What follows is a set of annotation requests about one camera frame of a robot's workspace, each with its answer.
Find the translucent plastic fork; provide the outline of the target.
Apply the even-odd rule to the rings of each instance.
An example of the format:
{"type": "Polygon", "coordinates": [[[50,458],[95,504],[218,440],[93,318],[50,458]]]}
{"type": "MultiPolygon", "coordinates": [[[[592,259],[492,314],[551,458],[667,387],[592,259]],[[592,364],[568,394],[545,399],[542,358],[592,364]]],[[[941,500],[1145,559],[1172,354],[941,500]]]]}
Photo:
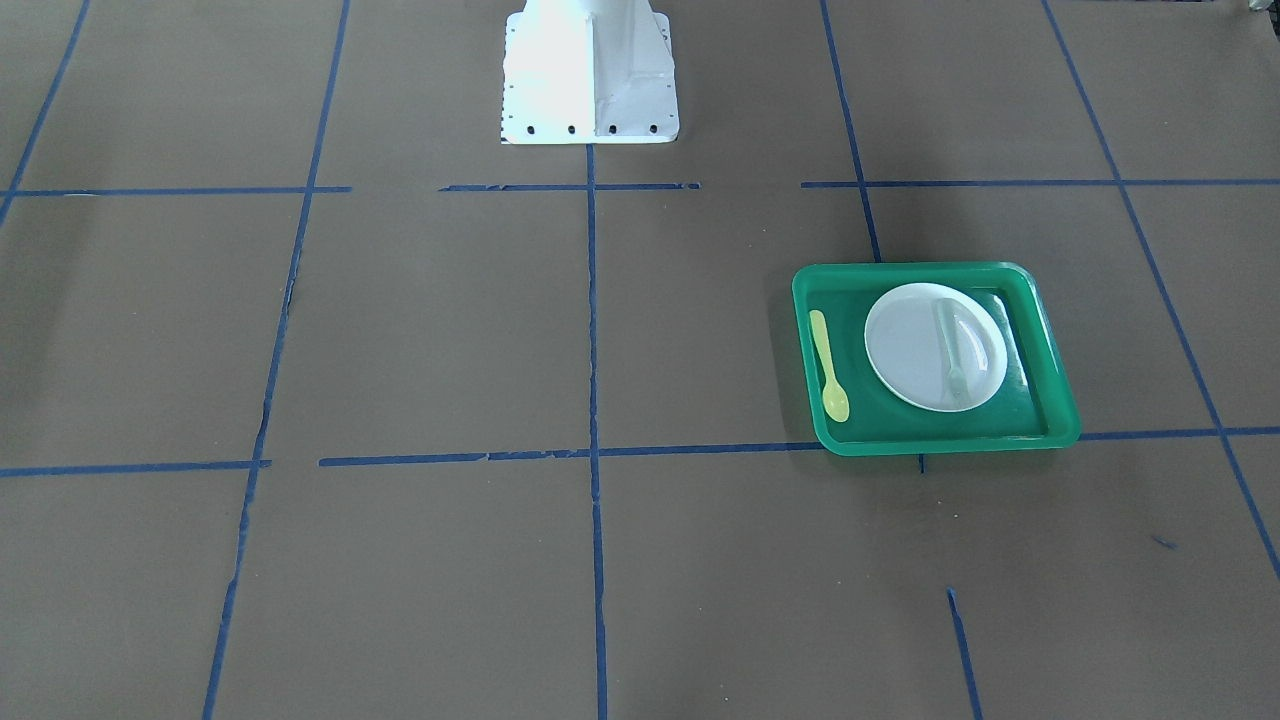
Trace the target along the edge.
{"type": "Polygon", "coordinates": [[[933,313],[946,365],[946,391],[956,406],[963,406],[970,402],[970,392],[966,373],[961,364],[954,305],[955,302],[951,299],[937,299],[933,304],[933,313]]]}

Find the yellow plastic spoon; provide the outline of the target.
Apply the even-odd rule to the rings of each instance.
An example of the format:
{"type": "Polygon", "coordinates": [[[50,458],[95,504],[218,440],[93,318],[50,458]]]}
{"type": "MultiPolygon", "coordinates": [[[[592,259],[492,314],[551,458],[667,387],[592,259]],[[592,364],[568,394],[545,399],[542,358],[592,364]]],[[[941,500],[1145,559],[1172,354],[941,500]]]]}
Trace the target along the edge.
{"type": "Polygon", "coordinates": [[[808,313],[815,355],[823,373],[820,402],[826,415],[836,423],[850,419],[851,406],[846,389],[840,384],[835,356],[829,340],[829,328],[823,311],[812,309],[808,313]]]}

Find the white round plate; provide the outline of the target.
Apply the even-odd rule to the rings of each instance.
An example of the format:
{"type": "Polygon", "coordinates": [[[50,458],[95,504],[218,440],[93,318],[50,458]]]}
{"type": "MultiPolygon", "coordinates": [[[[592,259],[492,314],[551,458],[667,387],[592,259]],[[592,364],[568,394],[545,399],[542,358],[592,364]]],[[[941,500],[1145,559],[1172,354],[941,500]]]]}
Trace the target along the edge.
{"type": "Polygon", "coordinates": [[[872,305],[864,328],[868,360],[881,383],[904,402],[932,413],[966,413],[991,401],[1010,366],[995,316],[960,290],[937,283],[901,284],[872,305]],[[945,386],[945,357],[933,304],[955,302],[956,336],[970,402],[956,406],[945,386]]]}

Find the green plastic tray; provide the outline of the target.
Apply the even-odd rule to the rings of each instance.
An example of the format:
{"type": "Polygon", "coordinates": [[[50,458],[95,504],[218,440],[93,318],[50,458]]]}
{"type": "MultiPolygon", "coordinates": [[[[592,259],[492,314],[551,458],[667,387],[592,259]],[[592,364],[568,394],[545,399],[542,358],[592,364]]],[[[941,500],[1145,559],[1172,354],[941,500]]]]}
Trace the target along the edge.
{"type": "Polygon", "coordinates": [[[1014,263],[860,263],[805,266],[792,281],[806,392],[818,441],[844,457],[1061,448],[1082,430],[1068,373],[1033,277],[1014,263]],[[1001,391],[966,413],[932,413],[892,395],[870,366],[864,328],[872,305],[909,283],[960,290],[989,311],[1007,343],[1001,391]],[[851,414],[832,421],[808,313],[824,313],[851,414]]]}

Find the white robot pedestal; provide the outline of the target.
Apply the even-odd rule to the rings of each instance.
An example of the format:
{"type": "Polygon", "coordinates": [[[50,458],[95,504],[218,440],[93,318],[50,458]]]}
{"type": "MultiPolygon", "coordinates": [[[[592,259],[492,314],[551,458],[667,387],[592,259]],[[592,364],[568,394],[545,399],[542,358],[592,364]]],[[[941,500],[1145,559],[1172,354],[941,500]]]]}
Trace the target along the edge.
{"type": "Polygon", "coordinates": [[[504,26],[500,141],[671,143],[669,18],[649,1],[527,1],[504,26]]]}

